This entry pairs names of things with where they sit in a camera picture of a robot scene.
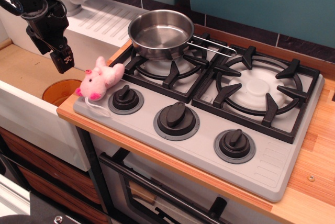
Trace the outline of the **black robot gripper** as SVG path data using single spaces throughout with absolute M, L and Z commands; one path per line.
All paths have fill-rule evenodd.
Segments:
M 26 33 L 41 54 L 50 53 L 58 72 L 64 74 L 75 66 L 74 57 L 64 31 L 69 22 L 60 0 L 20 0 Z

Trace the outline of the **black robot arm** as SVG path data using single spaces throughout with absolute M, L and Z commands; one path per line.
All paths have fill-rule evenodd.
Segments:
M 27 35 L 41 54 L 50 53 L 58 72 L 74 67 L 73 52 L 64 36 L 69 26 L 61 0 L 1 0 L 1 7 L 24 19 Z

